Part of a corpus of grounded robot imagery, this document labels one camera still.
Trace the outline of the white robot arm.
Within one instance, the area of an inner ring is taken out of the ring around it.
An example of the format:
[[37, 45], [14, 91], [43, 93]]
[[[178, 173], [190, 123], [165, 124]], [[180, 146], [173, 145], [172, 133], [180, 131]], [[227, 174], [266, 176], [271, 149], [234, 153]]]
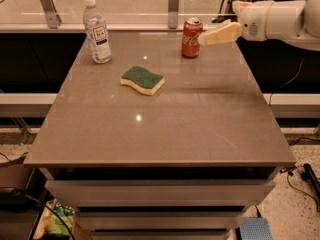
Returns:
[[320, 50], [320, 0], [294, 1], [233, 1], [237, 20], [225, 20], [203, 32], [201, 45], [236, 41], [280, 40], [291, 46]]

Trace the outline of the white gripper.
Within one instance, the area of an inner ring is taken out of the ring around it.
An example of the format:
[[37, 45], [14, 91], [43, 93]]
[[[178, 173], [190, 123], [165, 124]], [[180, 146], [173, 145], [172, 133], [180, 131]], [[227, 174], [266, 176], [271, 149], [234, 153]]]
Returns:
[[237, 16], [237, 22], [231, 19], [217, 23], [213, 30], [199, 35], [201, 45], [216, 45], [236, 41], [241, 35], [248, 41], [265, 41], [266, 23], [273, 1], [232, 2], [232, 10]]

